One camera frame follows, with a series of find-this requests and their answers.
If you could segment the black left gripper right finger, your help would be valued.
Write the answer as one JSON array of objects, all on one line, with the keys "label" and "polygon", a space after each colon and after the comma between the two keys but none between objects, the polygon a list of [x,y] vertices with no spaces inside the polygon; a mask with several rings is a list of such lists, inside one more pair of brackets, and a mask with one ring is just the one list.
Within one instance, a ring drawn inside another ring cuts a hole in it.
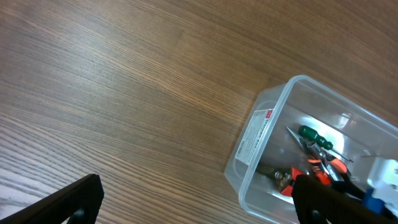
[{"label": "black left gripper right finger", "polygon": [[300,223],[395,223],[306,175],[297,176],[292,198]]}]

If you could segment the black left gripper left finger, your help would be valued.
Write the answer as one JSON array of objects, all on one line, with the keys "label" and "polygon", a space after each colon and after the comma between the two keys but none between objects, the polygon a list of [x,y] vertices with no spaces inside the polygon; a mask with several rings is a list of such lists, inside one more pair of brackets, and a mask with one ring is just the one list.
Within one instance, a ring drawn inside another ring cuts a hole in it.
[{"label": "black left gripper left finger", "polygon": [[38,202],[6,217],[1,224],[95,223],[104,199],[98,174],[88,174]]}]

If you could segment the orange black needle-nose pliers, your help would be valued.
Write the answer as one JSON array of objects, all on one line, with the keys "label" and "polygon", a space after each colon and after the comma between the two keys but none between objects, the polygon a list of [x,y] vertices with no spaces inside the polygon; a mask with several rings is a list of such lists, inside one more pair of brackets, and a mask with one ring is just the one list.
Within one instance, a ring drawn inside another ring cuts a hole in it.
[{"label": "orange black needle-nose pliers", "polygon": [[287,131],[307,155],[308,163],[322,184],[358,199],[364,197],[364,191],[352,183],[351,172],[347,165],[331,153],[335,149],[330,141],[306,125],[299,127],[298,131],[288,127]]}]

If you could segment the red handled snips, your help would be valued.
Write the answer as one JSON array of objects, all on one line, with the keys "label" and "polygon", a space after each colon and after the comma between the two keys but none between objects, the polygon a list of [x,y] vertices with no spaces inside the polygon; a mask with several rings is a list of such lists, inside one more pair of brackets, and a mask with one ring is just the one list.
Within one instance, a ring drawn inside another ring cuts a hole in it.
[{"label": "red handled snips", "polygon": [[297,176],[303,174],[301,170],[298,170],[294,167],[281,168],[267,164],[259,164],[256,168],[256,171],[270,178],[276,186],[278,192],[287,197],[292,196],[293,184]]}]

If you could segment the green handled screwdriver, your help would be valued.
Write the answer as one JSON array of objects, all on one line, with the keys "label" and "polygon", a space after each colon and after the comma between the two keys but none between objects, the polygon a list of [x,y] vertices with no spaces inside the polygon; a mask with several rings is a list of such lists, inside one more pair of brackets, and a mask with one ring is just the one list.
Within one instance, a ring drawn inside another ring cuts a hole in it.
[{"label": "green handled screwdriver", "polygon": [[298,129],[298,134],[309,141],[315,141],[320,147],[324,148],[325,150],[335,152],[342,158],[353,162],[353,160],[334,149],[333,144],[330,141],[327,141],[323,136],[319,135],[318,132],[313,128],[310,128],[306,125],[301,125]]}]

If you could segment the clear plastic container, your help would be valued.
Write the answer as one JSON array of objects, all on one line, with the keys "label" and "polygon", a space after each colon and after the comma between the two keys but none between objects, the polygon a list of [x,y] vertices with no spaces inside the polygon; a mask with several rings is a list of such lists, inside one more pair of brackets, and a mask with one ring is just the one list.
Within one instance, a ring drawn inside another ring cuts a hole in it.
[{"label": "clear plastic container", "polygon": [[299,166],[305,154],[289,128],[315,129],[333,144],[334,156],[357,176],[363,156],[397,159],[397,127],[320,82],[297,75],[260,92],[224,172],[240,206],[270,223],[298,223],[292,198],[278,193],[258,164]]}]

